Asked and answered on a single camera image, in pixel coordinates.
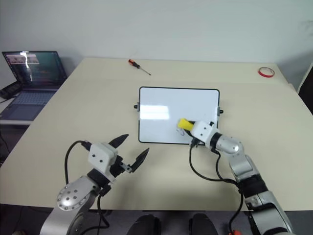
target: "yellow marker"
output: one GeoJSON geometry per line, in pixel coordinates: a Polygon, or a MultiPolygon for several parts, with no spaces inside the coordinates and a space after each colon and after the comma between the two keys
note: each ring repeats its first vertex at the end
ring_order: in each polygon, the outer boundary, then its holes
{"type": "Polygon", "coordinates": [[[194,126],[193,124],[191,124],[190,122],[188,122],[188,121],[187,121],[186,119],[184,119],[184,118],[181,118],[181,119],[179,120],[179,123],[178,123],[178,127],[179,127],[180,129],[184,129],[184,130],[187,130],[187,131],[191,131],[193,126],[194,126]]]}

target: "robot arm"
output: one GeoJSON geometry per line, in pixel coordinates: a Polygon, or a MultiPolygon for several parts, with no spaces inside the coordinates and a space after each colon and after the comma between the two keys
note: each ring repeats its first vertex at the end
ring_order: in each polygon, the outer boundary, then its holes
{"type": "Polygon", "coordinates": [[[209,149],[223,152],[229,161],[230,169],[238,183],[239,190],[245,197],[245,204],[250,213],[249,222],[254,234],[273,235],[292,234],[291,223],[278,204],[275,196],[268,190],[257,167],[245,154],[242,143],[235,138],[222,135],[214,123],[197,121],[194,124],[182,119],[181,129],[190,131],[193,144],[200,141],[209,149]]]}
{"type": "Polygon", "coordinates": [[[122,135],[110,143],[91,144],[88,161],[93,165],[87,176],[82,176],[63,187],[56,206],[46,219],[40,235],[79,235],[84,216],[97,195],[104,196],[111,189],[116,177],[127,171],[135,172],[145,160],[149,149],[143,151],[133,165],[126,165],[116,148],[128,135],[122,135]]]}

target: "whiteboard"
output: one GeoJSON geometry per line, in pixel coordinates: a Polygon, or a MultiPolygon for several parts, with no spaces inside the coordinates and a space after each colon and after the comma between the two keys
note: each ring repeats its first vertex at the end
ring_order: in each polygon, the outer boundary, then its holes
{"type": "Polygon", "coordinates": [[[139,141],[190,144],[192,138],[177,127],[179,120],[218,123],[219,99],[216,89],[141,87],[139,141]]]}

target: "screwdriver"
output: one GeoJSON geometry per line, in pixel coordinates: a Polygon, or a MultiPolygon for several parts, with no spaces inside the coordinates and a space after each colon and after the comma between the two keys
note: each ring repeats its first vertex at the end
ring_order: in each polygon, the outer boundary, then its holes
{"type": "Polygon", "coordinates": [[[145,71],[139,64],[137,64],[134,60],[129,59],[128,63],[134,67],[136,67],[137,69],[141,69],[142,71],[146,72],[147,74],[149,74],[151,76],[151,73],[148,73],[147,71],[145,71]]]}

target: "table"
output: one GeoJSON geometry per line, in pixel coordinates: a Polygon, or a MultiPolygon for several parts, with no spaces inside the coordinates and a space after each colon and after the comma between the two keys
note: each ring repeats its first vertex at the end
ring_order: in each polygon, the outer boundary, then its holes
{"type": "MultiPolygon", "coordinates": [[[[110,141],[128,133],[118,148],[132,164],[150,152],[134,173],[118,176],[102,199],[104,209],[236,210],[240,196],[229,184],[196,176],[188,164],[188,146],[140,143],[138,102],[141,86],[216,88],[224,114],[222,133],[242,141],[268,188],[284,210],[313,210],[311,173],[313,117],[275,64],[204,63],[86,58],[30,125],[0,169],[0,202],[54,207],[64,186],[64,155],[72,142],[110,141]],[[275,70],[272,79],[257,70],[275,70]]],[[[83,147],[69,158],[69,180],[91,169],[83,147]]],[[[193,150],[195,168],[215,176],[217,156],[203,147],[193,150]]],[[[225,158],[220,172],[231,177],[225,158]]]]}

